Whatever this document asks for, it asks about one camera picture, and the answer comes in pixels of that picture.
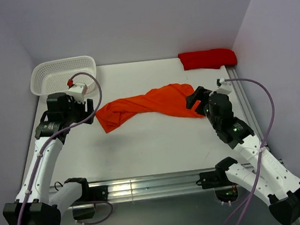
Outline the orange t-shirt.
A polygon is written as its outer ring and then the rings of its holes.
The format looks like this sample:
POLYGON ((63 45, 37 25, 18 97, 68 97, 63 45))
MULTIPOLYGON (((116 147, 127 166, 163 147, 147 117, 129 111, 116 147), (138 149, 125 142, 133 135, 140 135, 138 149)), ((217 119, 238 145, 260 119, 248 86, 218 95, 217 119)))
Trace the orange t-shirt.
POLYGON ((96 112, 96 118, 106 133, 139 113, 157 112, 180 118, 202 118, 202 115, 186 109, 186 97, 193 92, 190 84, 165 85, 143 95, 111 101, 96 112))

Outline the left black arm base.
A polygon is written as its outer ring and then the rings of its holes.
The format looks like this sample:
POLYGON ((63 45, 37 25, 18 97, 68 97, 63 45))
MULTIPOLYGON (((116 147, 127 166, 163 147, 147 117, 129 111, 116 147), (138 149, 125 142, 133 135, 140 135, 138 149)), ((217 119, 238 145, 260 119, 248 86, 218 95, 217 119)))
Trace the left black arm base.
POLYGON ((97 206, 88 206, 88 202, 107 201, 108 200, 108 186, 93 186, 88 190, 88 196, 81 197, 73 203, 72 215, 75 220, 89 220, 92 219, 97 212, 97 206))

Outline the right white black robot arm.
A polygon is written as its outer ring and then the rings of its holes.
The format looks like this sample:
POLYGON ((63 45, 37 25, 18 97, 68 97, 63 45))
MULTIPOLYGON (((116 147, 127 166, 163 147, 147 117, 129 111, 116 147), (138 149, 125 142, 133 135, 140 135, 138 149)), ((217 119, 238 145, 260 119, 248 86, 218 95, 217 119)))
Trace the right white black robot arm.
POLYGON ((291 173, 262 144, 246 122, 233 114, 230 83, 219 80, 215 91, 199 86, 186 100, 187 109, 195 102, 196 113, 208 118, 217 136, 254 167, 251 172, 237 160, 226 157, 215 166, 215 177, 202 177, 202 186, 238 184, 261 199, 281 225, 292 225, 300 218, 300 178, 291 173))

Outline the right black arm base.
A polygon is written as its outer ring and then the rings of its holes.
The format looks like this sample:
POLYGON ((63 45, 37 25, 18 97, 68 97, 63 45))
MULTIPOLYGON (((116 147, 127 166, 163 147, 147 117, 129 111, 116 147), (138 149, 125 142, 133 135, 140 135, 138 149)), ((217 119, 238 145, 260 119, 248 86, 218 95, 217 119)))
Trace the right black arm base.
POLYGON ((220 169, 199 173, 199 179, 196 185, 200 186, 203 190, 213 189, 215 197, 224 203, 232 203, 238 199, 238 188, 235 183, 227 179, 225 173, 220 169))

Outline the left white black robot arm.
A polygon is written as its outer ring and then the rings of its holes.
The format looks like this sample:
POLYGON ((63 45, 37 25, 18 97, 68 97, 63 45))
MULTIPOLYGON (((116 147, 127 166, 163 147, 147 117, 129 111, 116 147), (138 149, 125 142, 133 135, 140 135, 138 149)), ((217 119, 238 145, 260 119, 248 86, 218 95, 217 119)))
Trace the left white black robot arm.
POLYGON ((47 110, 35 130, 35 149, 25 182, 3 216, 9 225, 60 225, 62 214, 75 202, 87 203, 91 190, 85 178, 70 178, 55 196, 50 183, 70 128, 93 123, 93 100, 85 91, 66 91, 47 97, 47 110))

